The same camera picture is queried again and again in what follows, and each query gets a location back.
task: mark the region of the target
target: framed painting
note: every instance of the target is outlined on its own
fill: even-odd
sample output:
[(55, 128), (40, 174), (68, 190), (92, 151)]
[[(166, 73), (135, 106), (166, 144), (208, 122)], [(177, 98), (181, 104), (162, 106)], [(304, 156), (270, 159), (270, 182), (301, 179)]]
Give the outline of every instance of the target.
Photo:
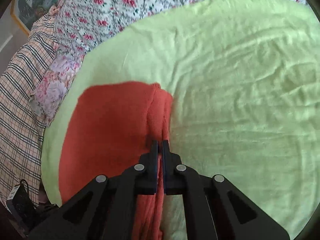
[(34, 22), (46, 14), (60, 0), (13, 0), (11, 16), (20, 28), (29, 34)]

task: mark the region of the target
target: bedding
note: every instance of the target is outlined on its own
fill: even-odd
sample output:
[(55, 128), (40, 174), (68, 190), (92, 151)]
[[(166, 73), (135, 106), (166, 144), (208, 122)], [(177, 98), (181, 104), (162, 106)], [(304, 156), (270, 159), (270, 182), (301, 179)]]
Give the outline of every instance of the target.
[(58, 44), (53, 23), (58, 10), (36, 21), (28, 42), (11, 59), (0, 77), (0, 199), (25, 179), (30, 198), (38, 203), (40, 155), (45, 124), (29, 107), (29, 95), (55, 58)]
[[(226, 176), (294, 239), (320, 201), (319, 50), (314, 13), (287, 0), (206, 0), (128, 26), (86, 55), (45, 131), (50, 201), (61, 204), (60, 154), (83, 91), (158, 82), (173, 96), (172, 152)], [(187, 239), (183, 212), (181, 197), (165, 198), (164, 239)]]
[[(72, 114), (61, 152), (59, 191), (63, 203), (92, 178), (101, 174), (118, 176), (139, 163), (141, 153), (150, 150), (153, 139), (169, 140), (171, 103), (172, 96), (157, 83), (124, 82), (87, 89)], [(137, 197), (138, 212), (130, 240), (162, 239), (161, 163), (158, 156), (156, 194)]]
[[(58, 53), (70, 54), (81, 64), (87, 52), (114, 37), (129, 24), (161, 11), (197, 1), (200, 0), (65, 0), (55, 22), (57, 39), (61, 44)], [(306, 0), (294, 1), (307, 4)], [(70, 72), (69, 69), (66, 64), (61, 71)], [(50, 75), (56, 76), (57, 72), (50, 70)], [(47, 126), (53, 120), (72, 81), (73, 78), (66, 84), (60, 78), (44, 78), (33, 92), (37, 95), (35, 102), (45, 114)], [(57, 86), (59, 89), (52, 93), (49, 87)]]

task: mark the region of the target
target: plaid blanket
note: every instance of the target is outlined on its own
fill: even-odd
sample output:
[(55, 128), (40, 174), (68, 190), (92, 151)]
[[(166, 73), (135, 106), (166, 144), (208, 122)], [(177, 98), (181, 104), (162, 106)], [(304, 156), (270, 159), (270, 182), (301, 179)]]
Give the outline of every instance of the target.
[(58, 44), (52, 7), (34, 23), (28, 42), (12, 57), (0, 77), (0, 199), (5, 201), (15, 184), (25, 179), (31, 200), (38, 203), (44, 117), (29, 106), (31, 92), (56, 57)]

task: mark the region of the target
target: folded red cloth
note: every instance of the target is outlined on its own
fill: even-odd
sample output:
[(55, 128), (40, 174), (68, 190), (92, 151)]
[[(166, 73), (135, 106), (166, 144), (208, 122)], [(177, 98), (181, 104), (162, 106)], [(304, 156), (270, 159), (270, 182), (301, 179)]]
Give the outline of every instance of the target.
[[(88, 88), (70, 119), (59, 163), (65, 203), (95, 176), (120, 175), (149, 151), (152, 140), (169, 139), (172, 96), (160, 85), (141, 82)], [(132, 240), (162, 238), (164, 198), (161, 157), (156, 195), (139, 195)]]

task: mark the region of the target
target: light green sheet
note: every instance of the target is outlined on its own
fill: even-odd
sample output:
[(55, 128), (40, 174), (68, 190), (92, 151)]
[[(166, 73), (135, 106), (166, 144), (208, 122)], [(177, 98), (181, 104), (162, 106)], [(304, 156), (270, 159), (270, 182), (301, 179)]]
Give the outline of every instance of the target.
[[(319, 54), (319, 22), (287, 0), (206, 0), (130, 25), (85, 57), (45, 132), (49, 199), (61, 204), (60, 152), (81, 93), (159, 82), (174, 98), (172, 152), (200, 174), (225, 175), (293, 239), (320, 200)], [(165, 198), (165, 239), (187, 238), (181, 199)]]

